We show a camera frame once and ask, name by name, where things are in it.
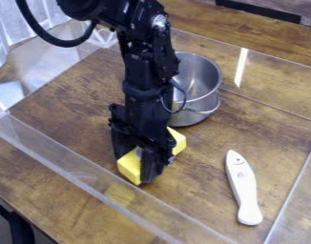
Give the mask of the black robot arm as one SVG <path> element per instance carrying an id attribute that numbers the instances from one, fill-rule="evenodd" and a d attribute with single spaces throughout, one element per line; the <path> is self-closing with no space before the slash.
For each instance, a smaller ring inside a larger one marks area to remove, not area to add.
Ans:
<path id="1" fill-rule="evenodd" d="M 170 24 L 156 0 L 55 0 L 64 14 L 117 32 L 125 64 L 125 103 L 109 106 L 113 153 L 141 150 L 140 181 L 149 183 L 173 161 L 176 140 L 166 126 L 180 60 L 170 44 Z"/>

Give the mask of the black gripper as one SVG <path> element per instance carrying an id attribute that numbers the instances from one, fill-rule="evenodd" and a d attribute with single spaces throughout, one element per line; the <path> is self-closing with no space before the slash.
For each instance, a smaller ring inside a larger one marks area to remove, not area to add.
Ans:
<path id="1" fill-rule="evenodd" d="M 141 149 L 140 180 L 152 183 L 176 159 L 166 132 L 173 88 L 164 85 L 145 91 L 122 85 L 125 104 L 112 104 L 109 127 L 114 157 L 120 159 L 136 146 Z"/>

